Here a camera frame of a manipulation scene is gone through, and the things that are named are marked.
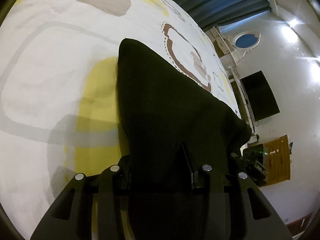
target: wooden cabinet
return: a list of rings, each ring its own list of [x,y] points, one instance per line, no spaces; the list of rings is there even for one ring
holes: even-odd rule
[[[272,185],[290,179],[290,151],[288,137],[282,136],[277,140],[263,144],[268,149],[267,155],[267,184]]]

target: bedsheet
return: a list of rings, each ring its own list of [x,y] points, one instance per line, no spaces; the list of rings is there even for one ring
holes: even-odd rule
[[[17,0],[0,27],[0,202],[25,239],[76,173],[129,154],[116,96],[124,38],[239,112],[211,41],[172,0]]]

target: television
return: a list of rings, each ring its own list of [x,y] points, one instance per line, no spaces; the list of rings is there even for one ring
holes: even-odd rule
[[[240,81],[247,94],[254,121],[280,113],[276,99],[262,71],[246,76]]]

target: bed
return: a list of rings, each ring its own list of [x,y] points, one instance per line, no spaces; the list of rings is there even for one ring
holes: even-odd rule
[[[240,117],[211,41],[172,0],[17,0],[0,27],[0,202],[25,239],[76,173],[129,154],[116,94],[124,38]]]

